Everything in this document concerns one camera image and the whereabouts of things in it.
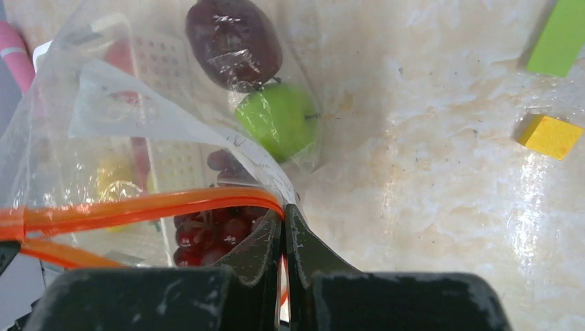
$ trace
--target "green rectangular block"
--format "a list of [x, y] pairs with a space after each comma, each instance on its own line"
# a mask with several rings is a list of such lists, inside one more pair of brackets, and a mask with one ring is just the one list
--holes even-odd
[[585, 0], [559, 0], [526, 69], [565, 77], [585, 43]]

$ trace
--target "yellow cube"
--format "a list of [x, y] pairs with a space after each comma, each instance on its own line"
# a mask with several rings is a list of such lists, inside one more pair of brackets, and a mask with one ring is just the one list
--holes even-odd
[[519, 142], [537, 152], [562, 160], [583, 134], [583, 129], [552, 117], [537, 115]]

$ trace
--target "beige surface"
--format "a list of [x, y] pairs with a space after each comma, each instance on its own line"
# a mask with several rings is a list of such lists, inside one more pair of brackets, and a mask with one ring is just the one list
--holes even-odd
[[[5, 2], [35, 46], [75, 1]], [[324, 106], [322, 167], [295, 179], [311, 228], [362, 270], [477, 273], [517, 330], [583, 330], [585, 143], [512, 139], [530, 113], [585, 126], [583, 56], [522, 70], [552, 2], [279, 2]]]

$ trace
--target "plastic bag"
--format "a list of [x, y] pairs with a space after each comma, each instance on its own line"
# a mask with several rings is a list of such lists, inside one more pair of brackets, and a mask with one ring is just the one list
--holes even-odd
[[315, 166], [320, 120], [274, 6], [82, 4], [0, 140], [0, 240], [68, 268], [201, 265], [282, 217], [279, 163]]

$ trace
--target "pink handle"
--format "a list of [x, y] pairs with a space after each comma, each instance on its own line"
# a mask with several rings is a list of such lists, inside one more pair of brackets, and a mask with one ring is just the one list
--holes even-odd
[[6, 62], [22, 93], [26, 93], [34, 79], [34, 67], [22, 38], [6, 21], [0, 21], [0, 57]]

